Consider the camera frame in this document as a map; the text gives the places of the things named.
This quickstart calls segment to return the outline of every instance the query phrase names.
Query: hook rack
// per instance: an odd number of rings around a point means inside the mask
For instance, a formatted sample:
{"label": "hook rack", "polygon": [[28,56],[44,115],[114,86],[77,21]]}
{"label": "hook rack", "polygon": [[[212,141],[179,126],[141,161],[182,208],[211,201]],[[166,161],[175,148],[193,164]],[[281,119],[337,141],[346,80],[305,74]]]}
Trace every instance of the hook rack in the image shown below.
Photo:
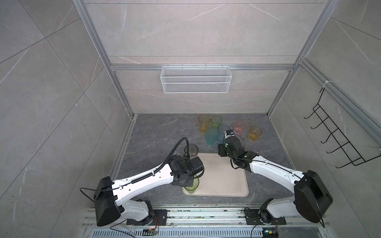
{"label": "hook rack", "polygon": [[[341,150],[344,152],[344,154],[347,156],[347,158],[350,160],[349,163],[347,163],[347,164],[345,164],[345,165],[343,165],[343,166],[340,166],[340,167],[335,166],[335,167],[336,167],[336,168],[342,168],[342,167],[347,166],[347,165],[349,165],[349,164],[353,164],[354,166],[357,166],[357,165],[366,163],[366,162],[368,162],[368,161],[371,161],[371,160],[373,160],[373,159],[376,159],[376,158],[378,158],[378,157],[381,157],[381,154],[378,155],[378,156],[376,156],[376,157],[373,157],[373,158],[371,158],[371,159],[369,159],[369,160],[365,160],[365,159],[362,157],[362,155],[356,150],[356,148],[355,148],[355,147],[352,145],[352,143],[348,140],[348,138],[346,137],[346,135],[340,130],[340,128],[336,125],[336,123],[331,119],[331,117],[330,117],[330,116],[325,112],[325,110],[320,106],[319,102],[320,102],[320,99],[322,98],[323,92],[324,92],[324,88],[322,88],[322,89],[319,91],[319,93],[321,93],[321,94],[320,94],[319,100],[317,101],[317,104],[313,107],[313,111],[314,111],[314,112],[313,112],[311,115],[309,115],[307,118],[304,117],[304,119],[308,119],[308,118],[310,118],[313,114],[316,114],[317,117],[320,119],[321,122],[320,122],[319,125],[317,125],[316,127],[314,127],[314,128],[311,127],[311,129],[316,129],[318,126],[320,126],[321,124],[323,124],[323,125],[327,128],[327,130],[330,132],[330,134],[328,135],[327,139],[326,139],[324,142],[323,142],[323,141],[320,141],[320,142],[321,142],[322,144],[324,144],[324,143],[326,143],[326,142],[328,141],[328,139],[332,136],[332,137],[335,139],[335,141],[337,142],[337,144],[339,145],[338,148],[334,149],[334,150],[331,151],[331,152],[326,151],[326,153],[327,153],[327,154],[330,154],[330,153],[333,153],[333,152],[337,151],[338,149],[341,149]],[[317,111],[319,108],[326,114],[327,117],[326,117],[325,119],[322,119],[322,118],[317,114],[316,111]],[[331,131],[331,130],[328,128],[328,126],[325,124],[325,121],[326,121],[327,119],[331,120],[331,122],[335,125],[336,129],[335,129],[334,131]],[[347,140],[346,143],[340,145],[339,141],[336,139],[335,135],[333,134],[333,133],[336,132],[336,131],[339,131],[339,132],[344,136],[344,138]],[[347,144],[349,144],[350,146],[352,146],[352,148],[353,148],[353,149],[356,151],[356,153],[359,155],[359,157],[358,157],[357,159],[352,160],[352,159],[349,157],[349,155],[347,154],[347,152],[343,149],[343,146],[345,146],[345,145],[347,145]],[[357,161],[357,160],[362,160],[362,161],[360,161],[360,163],[358,163],[358,164],[354,164],[354,162]]]}

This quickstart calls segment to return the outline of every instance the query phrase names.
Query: vertical metal post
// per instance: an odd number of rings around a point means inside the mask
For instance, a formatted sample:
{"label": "vertical metal post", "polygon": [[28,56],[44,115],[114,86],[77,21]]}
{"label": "vertical metal post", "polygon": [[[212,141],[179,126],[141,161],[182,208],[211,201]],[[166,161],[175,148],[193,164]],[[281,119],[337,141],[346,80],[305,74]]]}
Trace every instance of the vertical metal post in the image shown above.
{"label": "vertical metal post", "polygon": [[294,69],[285,78],[282,86],[280,87],[277,95],[275,96],[272,104],[270,105],[270,107],[269,107],[269,109],[267,111],[267,116],[269,118],[271,117],[271,115],[274,112],[275,108],[278,106],[278,103],[280,102],[280,100],[282,99],[286,89],[290,85],[290,83],[291,83],[295,73],[299,69],[300,64],[298,62],[300,61],[301,58],[304,58],[304,57],[307,56],[307,54],[311,50],[313,44],[315,43],[317,37],[320,35],[320,33],[322,32],[324,26],[328,22],[330,16],[332,15],[332,13],[333,13],[335,7],[337,6],[337,4],[339,3],[339,1],[340,0],[328,0],[325,3],[322,12],[320,13],[320,15],[319,15],[319,17],[318,17],[314,27],[312,28],[311,33],[307,37],[306,42],[304,43],[301,51],[299,52],[298,56],[296,57],[296,60],[294,62]]}
{"label": "vertical metal post", "polygon": [[110,61],[107,57],[106,51],[104,50],[102,42],[95,30],[93,21],[90,18],[90,15],[86,9],[85,3],[83,2],[83,0],[73,0],[73,2],[78,11],[79,16],[81,17],[83,21],[83,24],[85,25],[87,32],[89,33],[89,36],[95,46],[95,49],[97,50],[99,57],[101,58],[104,64],[104,67],[111,78],[112,83],[114,84],[114,87],[120,97],[120,100],[122,101],[123,106],[128,113],[128,116],[132,119],[132,117],[134,116],[134,113],[132,112],[131,106],[128,103],[126,95],[123,92],[122,86],[120,85],[118,81],[118,78],[116,77],[115,73],[111,70]]}

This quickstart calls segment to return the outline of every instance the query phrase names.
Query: beige tray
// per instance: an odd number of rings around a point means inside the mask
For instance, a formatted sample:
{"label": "beige tray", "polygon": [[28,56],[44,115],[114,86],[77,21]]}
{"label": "beige tray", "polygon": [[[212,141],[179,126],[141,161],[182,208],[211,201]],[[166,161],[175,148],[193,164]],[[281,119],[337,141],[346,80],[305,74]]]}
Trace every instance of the beige tray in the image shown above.
{"label": "beige tray", "polygon": [[182,188],[185,195],[233,197],[249,195],[245,170],[233,169],[229,157],[220,157],[212,153],[198,153],[197,156],[204,164],[205,173],[199,178],[200,184],[193,194]]}

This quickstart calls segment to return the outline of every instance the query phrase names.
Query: wall-mounted basket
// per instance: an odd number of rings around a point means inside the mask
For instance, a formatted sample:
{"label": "wall-mounted basket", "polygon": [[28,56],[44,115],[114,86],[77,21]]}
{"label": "wall-mounted basket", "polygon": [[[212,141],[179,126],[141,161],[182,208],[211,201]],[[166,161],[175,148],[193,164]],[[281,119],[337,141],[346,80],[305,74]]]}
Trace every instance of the wall-mounted basket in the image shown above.
{"label": "wall-mounted basket", "polygon": [[169,66],[160,79],[164,93],[227,93],[232,73],[227,66]]}

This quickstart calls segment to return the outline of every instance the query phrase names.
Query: perforated metal strip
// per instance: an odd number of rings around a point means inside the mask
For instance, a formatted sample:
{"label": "perforated metal strip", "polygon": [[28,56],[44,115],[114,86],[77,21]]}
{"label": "perforated metal strip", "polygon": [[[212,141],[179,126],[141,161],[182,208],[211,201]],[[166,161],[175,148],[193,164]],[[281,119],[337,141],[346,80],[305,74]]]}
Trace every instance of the perforated metal strip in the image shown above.
{"label": "perforated metal strip", "polygon": [[[118,230],[128,232],[127,229],[118,228]],[[252,227],[221,227],[221,228],[159,228],[159,233],[155,238],[198,238],[198,237],[241,237],[249,238]],[[136,228],[133,234],[136,238],[152,237],[143,231],[143,228]],[[110,230],[108,228],[95,228],[91,238],[119,238],[131,237],[122,232]],[[254,228],[252,237],[263,237],[262,228]]]}

